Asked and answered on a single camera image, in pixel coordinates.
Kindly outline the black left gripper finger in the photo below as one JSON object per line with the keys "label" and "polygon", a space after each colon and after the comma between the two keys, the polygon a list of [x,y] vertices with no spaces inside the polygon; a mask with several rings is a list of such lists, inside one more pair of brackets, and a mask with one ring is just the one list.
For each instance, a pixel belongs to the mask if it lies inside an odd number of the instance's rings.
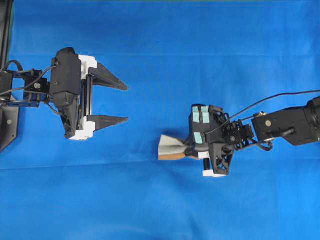
{"label": "black left gripper finger", "polygon": [[88,73],[93,76],[94,86],[103,86],[122,91],[127,91],[129,89],[124,82],[99,62],[97,63],[97,67],[89,67]]}
{"label": "black left gripper finger", "polygon": [[107,116],[107,115],[88,115],[87,121],[95,123],[95,132],[101,129],[115,126],[128,121],[128,117]]}

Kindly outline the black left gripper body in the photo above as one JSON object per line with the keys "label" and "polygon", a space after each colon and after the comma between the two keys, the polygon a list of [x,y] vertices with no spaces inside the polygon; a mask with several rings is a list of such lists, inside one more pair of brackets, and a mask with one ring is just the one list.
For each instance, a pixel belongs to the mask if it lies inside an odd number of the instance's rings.
{"label": "black left gripper body", "polygon": [[75,134],[68,137],[69,140],[87,140],[94,136],[96,130],[96,122],[89,120],[93,100],[93,75],[89,73],[89,68],[96,68],[98,62],[93,56],[79,54],[78,58],[81,61],[81,95],[78,102],[77,127]]}

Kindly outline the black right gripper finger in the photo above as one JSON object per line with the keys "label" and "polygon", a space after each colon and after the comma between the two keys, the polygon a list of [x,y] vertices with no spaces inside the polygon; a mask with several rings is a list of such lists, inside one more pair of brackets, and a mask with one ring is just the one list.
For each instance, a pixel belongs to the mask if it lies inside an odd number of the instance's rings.
{"label": "black right gripper finger", "polygon": [[196,143],[191,141],[185,141],[184,144],[186,145],[185,153],[198,153],[198,152],[208,152],[209,145],[208,143]]}
{"label": "black right gripper finger", "polygon": [[197,152],[189,152],[184,154],[186,158],[199,159]]}

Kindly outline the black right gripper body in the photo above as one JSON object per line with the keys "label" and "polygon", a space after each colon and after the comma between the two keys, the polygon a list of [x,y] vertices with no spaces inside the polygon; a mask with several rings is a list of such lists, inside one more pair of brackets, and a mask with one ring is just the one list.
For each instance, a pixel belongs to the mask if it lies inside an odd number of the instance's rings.
{"label": "black right gripper body", "polygon": [[234,155],[234,147],[224,143],[209,144],[198,152],[198,158],[203,160],[204,177],[220,178],[227,176]]}

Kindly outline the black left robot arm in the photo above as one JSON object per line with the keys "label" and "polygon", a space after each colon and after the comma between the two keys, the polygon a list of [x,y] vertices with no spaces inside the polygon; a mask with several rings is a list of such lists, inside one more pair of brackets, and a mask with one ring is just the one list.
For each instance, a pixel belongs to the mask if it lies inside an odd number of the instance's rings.
{"label": "black left robot arm", "polygon": [[74,141],[85,141],[96,131],[128,121],[126,117],[92,113],[94,86],[128,90],[95,57],[66,49],[58,52],[45,70],[24,70],[20,62],[12,63],[17,71],[9,70],[10,62],[0,71],[1,110],[37,108],[44,103],[60,116],[65,138]]}

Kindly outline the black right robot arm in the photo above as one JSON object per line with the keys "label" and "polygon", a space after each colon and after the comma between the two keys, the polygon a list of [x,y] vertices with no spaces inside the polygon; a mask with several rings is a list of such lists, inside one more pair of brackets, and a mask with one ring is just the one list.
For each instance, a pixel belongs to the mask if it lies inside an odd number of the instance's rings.
{"label": "black right robot arm", "polygon": [[184,155],[203,160],[205,177],[223,177],[229,174],[235,151],[257,146],[269,152],[275,138],[283,138],[293,146],[318,142],[320,99],[273,113],[259,112],[251,122],[244,125],[241,120],[232,121],[218,106],[194,104]]}

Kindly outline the grey left arm base plate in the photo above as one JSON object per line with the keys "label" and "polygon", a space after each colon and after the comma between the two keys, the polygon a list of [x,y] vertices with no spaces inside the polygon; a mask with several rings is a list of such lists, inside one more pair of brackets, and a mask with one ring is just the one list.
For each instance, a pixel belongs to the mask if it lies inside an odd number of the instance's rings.
{"label": "grey left arm base plate", "polygon": [[0,108],[0,152],[17,138],[19,113],[18,107]]}

